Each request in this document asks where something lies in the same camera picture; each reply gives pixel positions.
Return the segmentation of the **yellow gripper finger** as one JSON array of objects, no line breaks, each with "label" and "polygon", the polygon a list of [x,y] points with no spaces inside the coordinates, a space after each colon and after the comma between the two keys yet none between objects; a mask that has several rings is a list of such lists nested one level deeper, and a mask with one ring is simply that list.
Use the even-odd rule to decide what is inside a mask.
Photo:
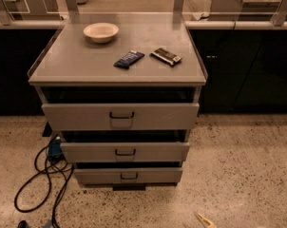
[{"label": "yellow gripper finger", "polygon": [[204,228],[216,228],[216,224],[202,214],[197,213],[196,218],[200,221]]}]

